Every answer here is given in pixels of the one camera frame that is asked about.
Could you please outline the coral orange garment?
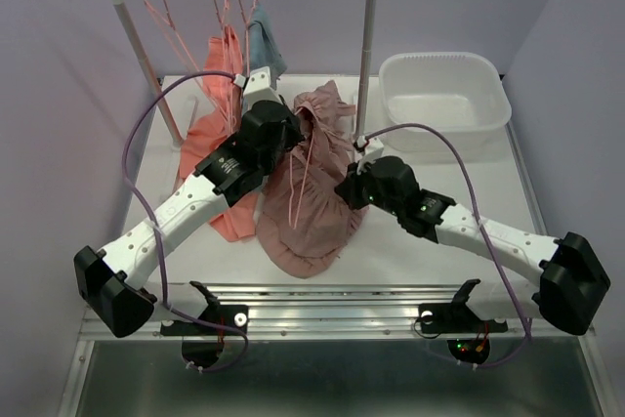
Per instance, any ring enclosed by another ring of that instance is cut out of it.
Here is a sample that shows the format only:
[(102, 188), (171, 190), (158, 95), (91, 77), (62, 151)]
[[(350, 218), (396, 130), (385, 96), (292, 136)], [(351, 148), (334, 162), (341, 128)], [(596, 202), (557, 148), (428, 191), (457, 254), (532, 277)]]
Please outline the coral orange garment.
[[(210, 69), (206, 64), (204, 68), (206, 70), (215, 70)], [(209, 99), (211, 99), (210, 93), (204, 85), (204, 80), (210, 76), (201, 78), (202, 91), (205, 92)], [(238, 120), (235, 130), (239, 127), (241, 120), (241, 105), (239, 109), (240, 119)], [(217, 149), (231, 134), (225, 131), (224, 120), (216, 109), (209, 114), (197, 118), (194, 124), (189, 128), (186, 141), (182, 145), (179, 177), (184, 180), (191, 175), (195, 166), (203, 158), (208, 156), (209, 153)], [(229, 208), (228, 211), (211, 219), (211, 227), (228, 242), (235, 242), (253, 236), (256, 231), (254, 211), (257, 201), (257, 193), (252, 192), (245, 195), (233, 207)]]

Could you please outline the blue denim garment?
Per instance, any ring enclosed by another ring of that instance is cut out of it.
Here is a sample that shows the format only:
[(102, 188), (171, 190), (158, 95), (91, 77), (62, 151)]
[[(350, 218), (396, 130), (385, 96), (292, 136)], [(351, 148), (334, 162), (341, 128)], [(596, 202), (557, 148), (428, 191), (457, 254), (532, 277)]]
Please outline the blue denim garment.
[(252, 11), (246, 33), (245, 67), (249, 71), (267, 67), (271, 87), (276, 90), (277, 81), (287, 70), (287, 65), (273, 36), (270, 17), (260, 3)]

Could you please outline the dusty pink pleated skirt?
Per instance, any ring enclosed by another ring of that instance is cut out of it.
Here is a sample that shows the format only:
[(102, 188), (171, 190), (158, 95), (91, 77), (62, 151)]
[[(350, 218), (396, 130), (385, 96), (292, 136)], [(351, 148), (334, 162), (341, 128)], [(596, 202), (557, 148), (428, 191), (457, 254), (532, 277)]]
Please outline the dusty pink pleated skirt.
[[(335, 193), (353, 162), (347, 121), (355, 106), (345, 103), (335, 81), (294, 98), (304, 140), (295, 146), (270, 175), (256, 235), (270, 260), (285, 273), (310, 278), (330, 268), (360, 228), (366, 211), (352, 210)], [(314, 148), (308, 186), (315, 209), (310, 219), (301, 216), (297, 229), (288, 224), (289, 155), (294, 156), (295, 199), (304, 172), (311, 134)]]

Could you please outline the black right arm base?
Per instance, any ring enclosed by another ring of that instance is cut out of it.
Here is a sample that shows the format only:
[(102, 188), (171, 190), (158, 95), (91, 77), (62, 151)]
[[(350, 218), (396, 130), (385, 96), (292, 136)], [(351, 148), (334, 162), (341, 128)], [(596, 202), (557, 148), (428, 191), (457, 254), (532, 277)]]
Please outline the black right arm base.
[(505, 319), (480, 319), (469, 308), (470, 295), (479, 284), (479, 279), (465, 281), (448, 303), (421, 304), (412, 323), (412, 330), (422, 339), (456, 335), (447, 340), (449, 353), (456, 361), (474, 368), (489, 367), (490, 335), (509, 330)]

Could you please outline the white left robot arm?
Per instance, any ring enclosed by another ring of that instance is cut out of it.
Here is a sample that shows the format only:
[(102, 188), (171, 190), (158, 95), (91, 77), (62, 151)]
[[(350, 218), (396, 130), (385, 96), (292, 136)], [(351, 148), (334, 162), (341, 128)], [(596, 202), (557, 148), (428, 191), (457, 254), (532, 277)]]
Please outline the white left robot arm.
[(73, 258), (80, 297), (117, 338), (138, 331), (156, 299), (145, 289), (196, 230), (260, 189), (282, 157), (303, 139), (299, 118), (283, 103), (260, 101), (240, 128), (196, 165), (159, 207), (125, 235), (100, 249), (85, 246)]

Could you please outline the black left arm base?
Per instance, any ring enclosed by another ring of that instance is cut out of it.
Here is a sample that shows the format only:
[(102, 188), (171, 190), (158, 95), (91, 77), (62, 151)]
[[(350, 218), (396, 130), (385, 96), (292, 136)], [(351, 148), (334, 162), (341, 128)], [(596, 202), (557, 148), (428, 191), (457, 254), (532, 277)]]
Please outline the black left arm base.
[(160, 323), (159, 333), (182, 338), (181, 357), (186, 369), (199, 374), (225, 371), (238, 364), (249, 349), (246, 305), (225, 305), (204, 284), (191, 281), (204, 301), (196, 316), (173, 310), (174, 319)]

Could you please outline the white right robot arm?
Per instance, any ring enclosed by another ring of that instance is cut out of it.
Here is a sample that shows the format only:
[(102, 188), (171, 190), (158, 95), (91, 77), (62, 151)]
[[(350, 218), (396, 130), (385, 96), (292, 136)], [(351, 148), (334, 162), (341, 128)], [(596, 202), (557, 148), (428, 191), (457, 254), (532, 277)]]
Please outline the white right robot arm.
[(530, 298), (540, 315), (562, 332), (585, 334), (611, 286), (590, 242), (568, 232), (562, 238), (476, 220), (453, 198), (421, 188), (411, 167), (396, 156), (352, 163), (335, 188), (347, 205), (373, 205), (396, 217), (409, 234), (459, 248), (498, 263), (536, 286)]

